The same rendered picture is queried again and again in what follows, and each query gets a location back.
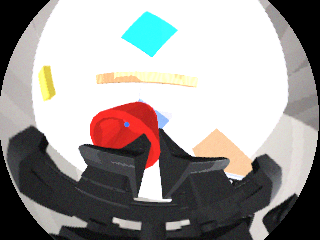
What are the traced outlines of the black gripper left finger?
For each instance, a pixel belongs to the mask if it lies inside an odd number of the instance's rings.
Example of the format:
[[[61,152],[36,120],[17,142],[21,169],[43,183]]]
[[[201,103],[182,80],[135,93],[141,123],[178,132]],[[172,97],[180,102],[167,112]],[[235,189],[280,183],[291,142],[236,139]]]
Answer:
[[[120,149],[108,148],[85,143],[79,145],[79,152],[87,165],[128,176],[132,195],[137,197],[145,168],[147,168],[145,164],[147,164],[151,147],[151,140],[149,140],[147,133],[143,133],[135,141],[131,141],[127,147],[124,145]]]

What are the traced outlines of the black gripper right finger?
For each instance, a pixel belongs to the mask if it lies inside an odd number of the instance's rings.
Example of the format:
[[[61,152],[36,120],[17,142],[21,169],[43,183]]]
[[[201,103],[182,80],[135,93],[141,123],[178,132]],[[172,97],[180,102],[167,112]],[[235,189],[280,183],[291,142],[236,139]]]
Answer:
[[[219,171],[228,167],[228,157],[199,157],[189,155],[163,128],[159,128],[159,172],[161,199],[172,200],[171,195],[191,173]]]

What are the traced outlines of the tan curved bar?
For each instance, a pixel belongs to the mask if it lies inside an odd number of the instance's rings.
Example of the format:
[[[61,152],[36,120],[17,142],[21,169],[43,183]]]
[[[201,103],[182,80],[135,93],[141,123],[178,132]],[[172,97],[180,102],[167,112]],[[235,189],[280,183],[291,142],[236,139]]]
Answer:
[[[97,73],[96,84],[111,84],[111,83],[159,83],[159,84],[175,84],[181,87],[197,88],[199,77],[184,76],[179,73],[171,72],[112,72],[112,73]]]

